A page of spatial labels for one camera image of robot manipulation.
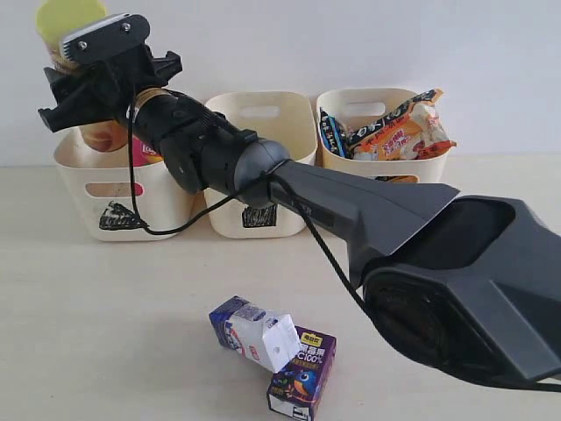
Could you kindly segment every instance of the white table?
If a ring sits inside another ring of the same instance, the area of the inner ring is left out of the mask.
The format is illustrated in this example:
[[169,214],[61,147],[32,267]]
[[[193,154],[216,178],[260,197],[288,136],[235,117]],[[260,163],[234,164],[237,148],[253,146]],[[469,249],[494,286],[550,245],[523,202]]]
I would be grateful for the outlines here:
[[[444,181],[520,197],[561,232],[560,168],[561,155],[452,157]],[[337,337],[318,421],[559,416],[561,396],[483,389],[394,352],[306,232],[233,241],[205,220],[164,242],[104,244],[54,168],[0,169],[0,193],[2,421],[289,419],[267,408],[270,374],[210,327],[235,294]],[[328,242],[345,265],[344,243]]]

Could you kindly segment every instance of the snack package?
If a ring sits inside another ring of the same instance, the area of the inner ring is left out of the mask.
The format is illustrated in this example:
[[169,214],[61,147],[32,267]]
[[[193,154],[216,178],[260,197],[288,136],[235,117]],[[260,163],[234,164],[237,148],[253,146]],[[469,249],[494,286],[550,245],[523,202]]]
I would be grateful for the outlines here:
[[132,140],[132,157],[134,167],[157,164],[164,159],[153,151],[147,144],[137,138]]
[[337,156],[348,158],[348,139],[346,127],[330,116],[325,110],[320,109],[319,131],[325,147]]
[[220,345],[278,373],[300,352],[289,314],[262,310],[234,296],[209,315]]
[[350,155],[356,161],[426,160],[448,152],[448,139],[435,109],[442,95],[433,89],[415,96],[387,116],[354,132]]
[[267,390],[269,409],[293,419],[314,421],[337,351],[337,340],[296,326],[302,350],[273,376]]

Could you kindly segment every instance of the black drawing on basket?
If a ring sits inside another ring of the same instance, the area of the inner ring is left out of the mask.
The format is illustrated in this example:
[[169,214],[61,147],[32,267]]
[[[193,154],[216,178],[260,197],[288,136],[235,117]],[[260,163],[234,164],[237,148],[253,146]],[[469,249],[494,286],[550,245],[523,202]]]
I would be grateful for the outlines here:
[[99,229],[103,231],[130,231],[142,228],[144,221],[138,219],[132,210],[122,204],[110,202],[99,219]]
[[246,208],[242,214],[244,228],[264,228],[277,226],[278,205],[274,204],[265,209]]

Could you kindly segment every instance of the storage bin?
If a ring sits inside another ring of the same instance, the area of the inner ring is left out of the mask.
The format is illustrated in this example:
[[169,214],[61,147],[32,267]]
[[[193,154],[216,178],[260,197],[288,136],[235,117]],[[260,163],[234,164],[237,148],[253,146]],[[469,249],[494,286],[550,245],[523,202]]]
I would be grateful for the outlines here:
[[[280,142],[293,160],[315,164],[316,122],[307,97],[292,92],[236,92],[216,96],[206,105],[238,128]],[[208,206],[224,198],[213,189],[205,190]],[[210,222],[215,231],[231,239],[289,237],[305,227],[301,217],[282,206],[256,210],[238,201],[212,212]]]
[[[386,116],[415,95],[417,95],[415,92],[405,89],[332,90],[317,98],[317,115],[320,115],[320,108],[323,108],[341,123],[357,130]],[[376,104],[382,109],[381,114],[360,115],[351,111],[351,108],[355,111],[357,108],[374,108]],[[335,155],[325,147],[323,142],[320,143],[325,168],[370,178],[413,176],[417,182],[439,182],[448,158],[448,153],[445,153],[422,161],[354,161]]]
[[[132,212],[127,148],[99,153],[73,129],[54,153],[62,180],[74,199],[88,232],[101,241],[149,241],[152,236]],[[194,198],[185,193],[163,162],[134,168],[140,216],[153,230],[185,224]]]

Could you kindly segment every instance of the black robotic arm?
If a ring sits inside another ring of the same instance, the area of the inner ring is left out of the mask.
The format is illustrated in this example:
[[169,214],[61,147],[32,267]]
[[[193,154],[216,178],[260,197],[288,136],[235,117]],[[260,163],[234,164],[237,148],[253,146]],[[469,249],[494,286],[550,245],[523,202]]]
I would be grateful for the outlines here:
[[181,59],[153,58],[149,32],[145,18],[121,15],[68,35],[61,50],[80,71],[46,70],[58,103],[39,111],[47,127],[116,119],[186,191],[278,203],[344,239],[351,293],[410,359],[481,385],[561,390],[539,383],[561,374],[561,238],[523,202],[291,161],[279,143],[163,89]]

